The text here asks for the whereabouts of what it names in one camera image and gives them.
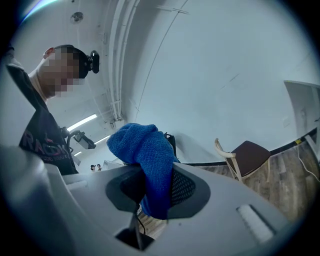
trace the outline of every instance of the wooden chair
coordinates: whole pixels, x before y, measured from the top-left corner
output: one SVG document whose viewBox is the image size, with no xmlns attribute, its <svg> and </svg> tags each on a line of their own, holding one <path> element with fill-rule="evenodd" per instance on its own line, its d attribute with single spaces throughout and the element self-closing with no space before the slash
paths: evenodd
<svg viewBox="0 0 320 256">
<path fill-rule="evenodd" d="M 271 153 L 264 147 L 246 140 L 232 152 L 224 152 L 219 143 L 219 139 L 216 138 L 214 141 L 214 149 L 220 156 L 225 158 L 226 164 L 229 166 L 234 179 L 236 175 L 238 180 L 243 182 L 243 179 L 252 175 L 266 163 L 268 168 L 266 181 L 269 182 Z"/>
</svg>

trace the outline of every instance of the man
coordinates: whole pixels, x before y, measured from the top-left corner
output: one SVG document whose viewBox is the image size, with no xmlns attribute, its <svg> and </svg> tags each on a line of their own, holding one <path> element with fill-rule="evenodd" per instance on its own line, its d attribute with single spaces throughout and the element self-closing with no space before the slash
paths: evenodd
<svg viewBox="0 0 320 256">
<path fill-rule="evenodd" d="M 75 84 L 77 79 L 86 77 L 89 71 L 87 56 L 69 44 L 51 47 L 30 74 L 14 59 L 12 46 L 4 58 L 13 80 L 36 110 L 19 146 L 35 153 L 43 162 L 57 166 L 62 175 L 77 174 L 66 141 L 46 103 L 66 92 L 67 86 Z"/>
</svg>

